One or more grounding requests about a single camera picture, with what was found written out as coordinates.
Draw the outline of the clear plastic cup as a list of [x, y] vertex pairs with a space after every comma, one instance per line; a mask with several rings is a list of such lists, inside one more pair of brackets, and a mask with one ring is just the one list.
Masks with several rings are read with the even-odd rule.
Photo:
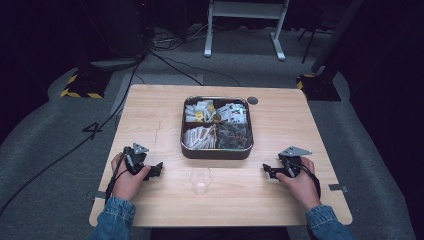
[[209, 168], [193, 168], [189, 173], [190, 182], [195, 194], [204, 195], [208, 192], [213, 173]]

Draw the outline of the black equipment column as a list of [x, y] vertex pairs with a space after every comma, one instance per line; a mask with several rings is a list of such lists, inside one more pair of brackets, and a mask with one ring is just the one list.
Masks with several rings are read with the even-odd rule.
[[77, 2], [106, 51], [101, 60], [133, 58], [138, 63], [144, 60], [152, 36], [152, 23], [146, 18], [140, 0]]

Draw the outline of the pile of dark tea packets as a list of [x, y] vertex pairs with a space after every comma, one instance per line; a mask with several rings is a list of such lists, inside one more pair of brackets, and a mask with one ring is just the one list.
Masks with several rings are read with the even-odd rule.
[[218, 149], [247, 149], [251, 144], [251, 132], [246, 124], [225, 123], [218, 127]]

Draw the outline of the grey flat stand foot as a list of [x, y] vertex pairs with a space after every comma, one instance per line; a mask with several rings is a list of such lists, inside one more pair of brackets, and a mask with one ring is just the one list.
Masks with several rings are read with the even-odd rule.
[[137, 63], [138, 63], [137, 59], [121, 58], [121, 59], [93, 61], [91, 65], [101, 69], [126, 69], [136, 65]]

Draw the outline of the white metal stand frame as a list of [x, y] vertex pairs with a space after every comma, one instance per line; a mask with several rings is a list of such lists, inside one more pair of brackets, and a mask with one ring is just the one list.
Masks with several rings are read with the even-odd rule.
[[284, 61], [286, 56], [283, 52], [279, 37], [288, 10], [290, 0], [282, 3], [255, 3], [255, 2], [225, 2], [221, 0], [209, 0], [207, 14], [207, 36], [203, 55], [208, 58], [212, 55], [213, 20], [215, 17], [235, 17], [249, 19], [277, 20], [276, 30], [270, 33], [277, 59]]

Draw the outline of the black yellow striped base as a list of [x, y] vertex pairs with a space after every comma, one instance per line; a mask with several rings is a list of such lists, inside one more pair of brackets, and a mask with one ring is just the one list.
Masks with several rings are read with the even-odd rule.
[[305, 94], [308, 101], [341, 100], [333, 82], [322, 80], [318, 75], [299, 75], [296, 77], [296, 85]]
[[111, 72], [103, 70], [94, 70], [91, 73], [76, 70], [69, 78], [60, 96], [101, 99], [105, 96], [111, 76]]

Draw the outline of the grey slanted pole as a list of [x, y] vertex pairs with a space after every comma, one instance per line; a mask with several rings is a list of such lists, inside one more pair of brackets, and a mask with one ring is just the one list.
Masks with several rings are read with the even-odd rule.
[[332, 31], [328, 42], [311, 67], [317, 73], [322, 67], [328, 70], [335, 66], [338, 58], [343, 55], [342, 37], [364, 0], [334, 0], [323, 6], [321, 11], [320, 29]]

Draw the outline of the black tripod legs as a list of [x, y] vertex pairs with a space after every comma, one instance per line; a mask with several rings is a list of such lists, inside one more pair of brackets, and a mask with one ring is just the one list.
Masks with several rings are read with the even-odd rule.
[[308, 29], [304, 29], [303, 30], [303, 32], [300, 34], [300, 36], [298, 37], [298, 39], [297, 39], [297, 41], [298, 42], [300, 42], [300, 40], [305, 36], [305, 34], [307, 33], [307, 32], [309, 32], [310, 33], [310, 37], [309, 37], [309, 40], [308, 40], [308, 42], [307, 42], [307, 46], [306, 46], [306, 49], [305, 49], [305, 52], [304, 52], [304, 55], [303, 55], [303, 57], [302, 57], [302, 61], [301, 61], [301, 63], [303, 64], [303, 63], [305, 63], [305, 61], [306, 61], [306, 58], [307, 58], [307, 56], [308, 56], [308, 53], [309, 53], [309, 50], [310, 50], [310, 48], [311, 48], [311, 45], [312, 45], [312, 43], [313, 43], [313, 40], [314, 40], [314, 37], [315, 37], [315, 35], [317, 34], [317, 33], [319, 33], [319, 34], [326, 34], [326, 35], [331, 35], [333, 32], [334, 32], [334, 30], [324, 30], [324, 29], [314, 29], [314, 30], [311, 30], [311, 31], [309, 31]]

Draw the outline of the person's dark trousers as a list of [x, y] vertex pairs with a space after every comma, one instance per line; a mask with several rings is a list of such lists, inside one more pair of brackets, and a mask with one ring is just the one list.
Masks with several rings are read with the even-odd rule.
[[153, 228], [150, 240], [291, 240], [286, 227]]

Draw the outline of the person's right hand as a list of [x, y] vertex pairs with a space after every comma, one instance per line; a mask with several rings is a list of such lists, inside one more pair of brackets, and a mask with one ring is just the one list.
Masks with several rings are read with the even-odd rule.
[[302, 171], [295, 178], [287, 177], [282, 173], [277, 173], [276, 177], [288, 187], [293, 198], [305, 211], [321, 205], [315, 184], [306, 172]]

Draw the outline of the brown compartment box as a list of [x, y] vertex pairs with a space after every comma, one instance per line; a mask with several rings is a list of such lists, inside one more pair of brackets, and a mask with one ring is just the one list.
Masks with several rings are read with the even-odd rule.
[[[204, 123], [204, 122], [186, 122], [185, 121], [185, 106], [186, 105], [194, 105], [199, 101], [204, 100], [212, 100], [213, 105], [216, 110], [216, 116], [214, 118], [213, 122]], [[216, 136], [218, 127], [222, 124], [229, 123], [221, 120], [221, 117], [217, 114], [217, 110], [221, 108], [222, 106], [229, 104], [229, 103], [236, 103], [236, 104], [242, 104], [246, 108], [246, 117], [247, 122], [246, 123], [237, 123], [237, 124], [246, 124], [251, 132], [252, 137], [252, 144], [247, 149], [218, 149], [215, 143], [215, 147], [213, 149], [190, 149], [187, 148], [183, 143], [183, 135], [184, 133], [189, 130], [196, 127], [210, 127], [215, 126], [216, 130]], [[249, 110], [249, 104], [246, 100], [243, 98], [237, 98], [237, 97], [216, 97], [216, 96], [190, 96], [188, 97], [183, 104], [183, 115], [182, 115], [182, 124], [181, 124], [181, 135], [180, 135], [180, 143], [181, 143], [181, 151], [183, 155], [190, 159], [214, 159], [214, 160], [242, 160], [246, 159], [251, 152], [251, 149], [254, 145], [254, 138], [253, 138], [253, 130], [252, 130], [252, 124], [251, 124], [251, 118], [250, 118], [250, 110]]]

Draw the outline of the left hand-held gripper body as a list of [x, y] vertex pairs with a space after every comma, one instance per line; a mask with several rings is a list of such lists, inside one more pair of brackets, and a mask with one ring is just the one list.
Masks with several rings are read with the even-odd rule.
[[148, 148], [138, 143], [134, 143], [132, 147], [126, 146], [123, 149], [126, 157], [126, 168], [132, 175], [137, 175], [145, 167], [144, 160], [148, 151]]

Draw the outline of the pile of white brown sachets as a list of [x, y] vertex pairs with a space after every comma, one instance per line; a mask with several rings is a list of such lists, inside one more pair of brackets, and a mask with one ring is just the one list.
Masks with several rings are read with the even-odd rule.
[[190, 149], [213, 149], [216, 140], [215, 126], [196, 127], [187, 130], [183, 135], [183, 143]]

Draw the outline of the pile of white yellow packets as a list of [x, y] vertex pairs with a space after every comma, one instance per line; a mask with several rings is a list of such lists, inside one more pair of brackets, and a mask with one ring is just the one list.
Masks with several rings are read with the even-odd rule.
[[212, 100], [199, 101], [194, 105], [186, 105], [185, 110], [186, 122], [213, 122], [216, 116], [216, 110]]

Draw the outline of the person's left hand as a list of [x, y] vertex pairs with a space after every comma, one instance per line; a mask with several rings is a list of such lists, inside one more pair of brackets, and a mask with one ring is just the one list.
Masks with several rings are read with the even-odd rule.
[[146, 165], [137, 175], [127, 171], [125, 156], [118, 153], [111, 162], [112, 170], [116, 173], [112, 196], [126, 201], [132, 201], [138, 194], [143, 179], [148, 175], [150, 166]]

